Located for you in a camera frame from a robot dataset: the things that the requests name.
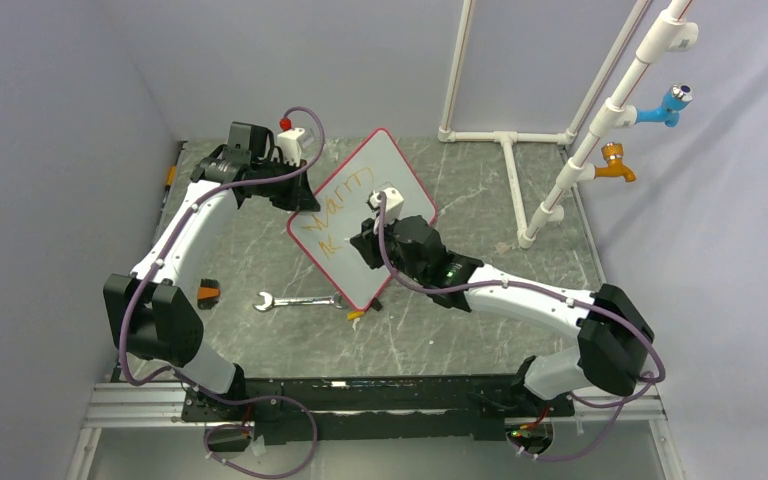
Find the whiteboard with red rim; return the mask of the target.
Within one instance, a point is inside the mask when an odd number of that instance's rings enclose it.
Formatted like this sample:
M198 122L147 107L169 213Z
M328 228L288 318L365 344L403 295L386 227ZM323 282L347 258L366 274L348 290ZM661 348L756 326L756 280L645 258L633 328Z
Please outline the whiteboard with red rim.
M386 268L370 269L350 238L374 216L370 195L386 188L404 198L400 214L436 221L438 210L417 173L384 128L373 131L315 191L321 209L290 216L287 231L355 310L369 308L389 281Z

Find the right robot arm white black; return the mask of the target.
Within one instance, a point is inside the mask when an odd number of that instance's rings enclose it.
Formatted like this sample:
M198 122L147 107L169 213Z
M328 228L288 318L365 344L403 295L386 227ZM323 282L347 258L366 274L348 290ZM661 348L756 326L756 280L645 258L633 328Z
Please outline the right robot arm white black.
M387 269L394 280L443 308L531 322L574 340L561 352L523 361L510 392L513 406L524 415L580 388L630 397L638 384L658 378L643 371L655 356L654 333L616 285L575 290L517 277L445 247L439 232L420 216L383 227L366 219L350 244L370 269Z

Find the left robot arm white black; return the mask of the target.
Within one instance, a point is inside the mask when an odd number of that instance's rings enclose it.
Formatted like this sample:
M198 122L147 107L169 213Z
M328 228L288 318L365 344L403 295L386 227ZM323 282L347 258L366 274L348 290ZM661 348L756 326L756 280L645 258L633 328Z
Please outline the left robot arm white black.
M149 253L127 274L112 274L103 298L121 372L137 386L129 357L163 362L208 395L208 407L224 420L239 417L247 406L245 373L204 338L198 313L199 272L222 227L251 197L262 197L280 210L317 212L320 204L307 177L303 151L311 131L292 126L281 131L234 122L226 143L193 168L184 199Z

